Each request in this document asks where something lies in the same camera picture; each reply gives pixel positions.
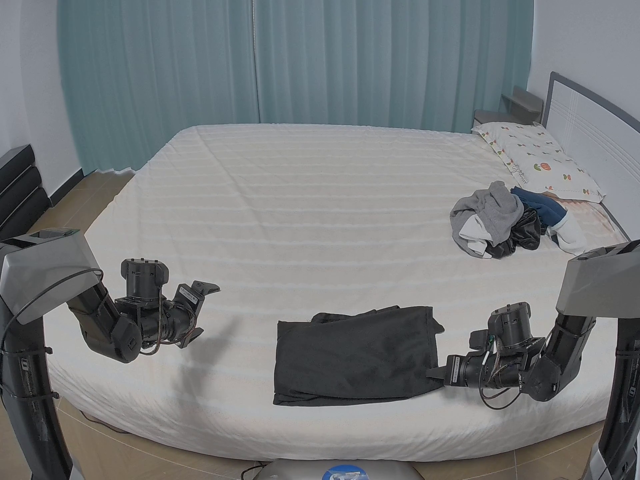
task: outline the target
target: clothes pile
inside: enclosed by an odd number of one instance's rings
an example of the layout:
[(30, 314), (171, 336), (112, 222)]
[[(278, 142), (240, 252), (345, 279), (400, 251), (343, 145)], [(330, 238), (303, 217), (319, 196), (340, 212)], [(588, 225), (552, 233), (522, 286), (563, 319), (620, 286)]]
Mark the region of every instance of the clothes pile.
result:
[(476, 258), (504, 258), (516, 246), (535, 250), (545, 233), (563, 251), (586, 251), (586, 238), (571, 212), (551, 197), (519, 187), (508, 190), (502, 181), (460, 199), (449, 219), (453, 240)]
[(393, 306), (356, 316), (318, 313), (278, 322), (276, 405), (327, 406), (404, 400), (441, 388), (433, 308)]

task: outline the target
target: white wall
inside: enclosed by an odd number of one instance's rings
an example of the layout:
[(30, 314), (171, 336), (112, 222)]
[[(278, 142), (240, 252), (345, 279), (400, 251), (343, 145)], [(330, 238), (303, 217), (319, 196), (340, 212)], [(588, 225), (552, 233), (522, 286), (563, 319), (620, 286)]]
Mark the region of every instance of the white wall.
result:
[(0, 156), (30, 143), (51, 195), (78, 169), (60, 83), (58, 0), (0, 0)]
[(534, 0), (529, 91), (551, 71), (640, 119), (640, 0)]

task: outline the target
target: curtain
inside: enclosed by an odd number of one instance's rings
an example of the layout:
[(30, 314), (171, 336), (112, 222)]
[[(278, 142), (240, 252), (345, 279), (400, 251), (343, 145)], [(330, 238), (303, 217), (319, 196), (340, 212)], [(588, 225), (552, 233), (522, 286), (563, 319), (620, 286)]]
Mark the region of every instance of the curtain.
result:
[(59, 0), (85, 173), (138, 169), (180, 130), (258, 122), (251, 0)]
[(260, 119), (468, 132), (526, 87), (533, 0), (254, 0)]
[(141, 167), (191, 125), (468, 132), (526, 86), (533, 0), (59, 0), (85, 172)]

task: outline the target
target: white bed sheet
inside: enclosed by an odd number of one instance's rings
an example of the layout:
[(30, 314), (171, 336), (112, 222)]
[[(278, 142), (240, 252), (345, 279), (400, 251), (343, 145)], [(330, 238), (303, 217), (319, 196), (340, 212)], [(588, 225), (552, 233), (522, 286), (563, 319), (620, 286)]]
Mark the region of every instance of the white bed sheet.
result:
[[(128, 365), (92, 353), (66, 307), (45, 318), (52, 384), (76, 407), (157, 442), (242, 459), (412, 461), (511, 450), (604, 418), (616, 323), (598, 321), (577, 379), (551, 402), (505, 411), (475, 390), (443, 388), (383, 404), (272, 405), (276, 322), (431, 305), (446, 331), (440, 363), (468, 352), (469, 332), (506, 303), (531, 304), (534, 335), (551, 329), (570, 255), (480, 260), (451, 239), (457, 199), (511, 175), (482, 140), (432, 131), (327, 125), (184, 130), (109, 204), (87, 233), (111, 295), (120, 262), (158, 258), (164, 290), (199, 279), (204, 334)], [(603, 210), (569, 203), (590, 246), (623, 240)]]

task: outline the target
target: white headboard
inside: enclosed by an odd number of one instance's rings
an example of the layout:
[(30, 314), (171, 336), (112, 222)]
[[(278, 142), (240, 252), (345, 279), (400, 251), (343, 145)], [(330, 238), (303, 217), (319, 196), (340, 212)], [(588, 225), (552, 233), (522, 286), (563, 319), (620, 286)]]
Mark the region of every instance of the white headboard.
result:
[(613, 220), (630, 239), (640, 238), (640, 122), (556, 72), (545, 107), (543, 126), (604, 190)]

